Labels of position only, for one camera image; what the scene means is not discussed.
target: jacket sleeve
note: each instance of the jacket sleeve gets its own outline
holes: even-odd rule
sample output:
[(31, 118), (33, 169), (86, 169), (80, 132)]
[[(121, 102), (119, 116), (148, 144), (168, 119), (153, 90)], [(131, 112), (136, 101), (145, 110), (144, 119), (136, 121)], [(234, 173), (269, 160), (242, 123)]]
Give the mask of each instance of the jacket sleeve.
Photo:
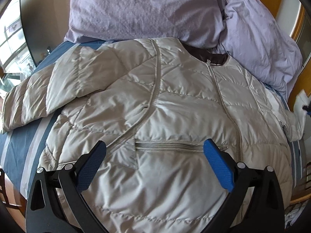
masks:
[(307, 111), (303, 106), (309, 105), (309, 99), (302, 90), (297, 96), (294, 104), (294, 112), (284, 108), (284, 105), (274, 93), (266, 90), (267, 97), (272, 105), (272, 111), (283, 126), (283, 131), (289, 142), (298, 141), (304, 133)]
[(56, 63), (36, 72), (6, 95), (2, 132), (47, 117), (77, 97), (105, 90), (127, 72), (110, 47), (96, 51), (74, 46)]

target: zipper pocket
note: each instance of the zipper pocket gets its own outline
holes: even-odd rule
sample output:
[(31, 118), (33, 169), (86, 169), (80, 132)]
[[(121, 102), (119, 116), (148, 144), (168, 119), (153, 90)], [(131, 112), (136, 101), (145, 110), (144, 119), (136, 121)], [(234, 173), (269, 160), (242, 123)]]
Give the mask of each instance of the zipper pocket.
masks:
[[(135, 143), (135, 148), (137, 150), (151, 150), (151, 151), (169, 151), (169, 150), (178, 150), (178, 151), (193, 151), (193, 152), (202, 152), (202, 144), (185, 144), (185, 143)], [(219, 146), (221, 151), (225, 151), (227, 146)]]

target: jacket zipper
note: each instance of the jacket zipper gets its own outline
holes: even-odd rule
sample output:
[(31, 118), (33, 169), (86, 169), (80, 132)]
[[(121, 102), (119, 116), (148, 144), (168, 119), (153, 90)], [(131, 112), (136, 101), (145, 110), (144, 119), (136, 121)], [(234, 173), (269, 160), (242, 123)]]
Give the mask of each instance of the jacket zipper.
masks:
[(231, 123), (233, 124), (233, 126), (235, 128), (236, 139), (237, 139), (237, 152), (236, 152), (236, 154), (237, 154), (237, 160), (239, 162), (239, 161), (242, 160), (242, 158), (241, 158), (241, 131), (240, 131), (238, 125), (235, 123), (235, 121), (231, 117), (231, 115), (229, 114), (229, 112), (227, 111), (225, 105), (224, 105), (224, 102), (223, 102), (223, 99), (222, 99), (221, 94), (220, 94), (220, 90), (219, 90), (219, 87), (218, 87), (218, 83), (217, 83), (214, 71), (212, 70), (212, 68), (210, 67), (210, 64), (208, 62), (206, 63), (206, 66), (207, 66), (207, 69), (209, 70), (210, 75), (212, 77), (212, 82), (213, 82), (215, 90), (217, 92), (220, 105), (221, 105), (223, 111), (225, 112), (227, 117), (230, 119)]
[[(159, 149), (159, 150), (167, 150), (167, 149), (184, 149), (184, 150), (198, 150), (202, 151), (203, 150), (203, 145), (198, 144), (198, 145), (193, 145), (193, 144), (185, 144), (185, 143), (142, 143), (138, 142), (135, 143), (135, 147), (137, 149), (142, 148), (142, 149)], [(228, 147), (227, 146), (219, 146), (218, 147), (221, 151), (226, 150)]]
[(145, 123), (146, 120), (153, 114), (155, 107), (154, 102), (158, 97), (160, 91), (160, 79), (161, 79), (161, 61), (160, 61), (160, 50), (156, 45), (155, 41), (151, 39), (153, 49), (156, 52), (155, 56), (155, 80), (153, 89), (151, 91), (151, 95), (148, 102), (147, 111), (143, 114), (143, 116), (133, 124), (131, 128), (129, 128), (124, 134), (117, 137), (114, 141), (112, 141), (109, 145), (107, 145), (107, 149), (112, 154), (116, 148), (119, 146), (120, 143), (123, 143), (133, 137), (133, 135), (139, 130), (139, 128)]

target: blue gripper pad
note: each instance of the blue gripper pad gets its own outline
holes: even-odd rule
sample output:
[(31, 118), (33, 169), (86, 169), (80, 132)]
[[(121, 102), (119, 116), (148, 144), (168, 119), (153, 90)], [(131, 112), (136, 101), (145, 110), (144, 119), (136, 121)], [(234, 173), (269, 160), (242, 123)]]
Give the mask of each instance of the blue gripper pad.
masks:
[(221, 151), (212, 139), (207, 139), (203, 145), (203, 152), (211, 165), (220, 185), (232, 192), (234, 188), (234, 175), (221, 156)]
[(77, 174), (76, 188), (79, 193), (89, 188), (96, 172), (106, 157), (106, 152), (107, 147), (103, 141), (98, 141), (91, 150), (90, 157)]

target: white cloth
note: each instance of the white cloth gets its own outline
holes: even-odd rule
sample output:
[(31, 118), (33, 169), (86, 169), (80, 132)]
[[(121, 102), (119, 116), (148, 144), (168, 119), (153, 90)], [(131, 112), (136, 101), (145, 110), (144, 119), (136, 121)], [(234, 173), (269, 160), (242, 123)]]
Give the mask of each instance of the white cloth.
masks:
[(208, 138), (251, 168), (272, 166), (289, 204), (291, 154), (282, 126), (290, 141), (300, 139), (305, 112), (286, 112), (232, 57), (213, 66), (175, 38), (74, 46), (7, 95), (3, 130), (64, 105), (39, 165), (61, 169), (104, 141), (107, 156), (83, 196), (110, 232), (200, 232), (227, 195), (203, 154)]

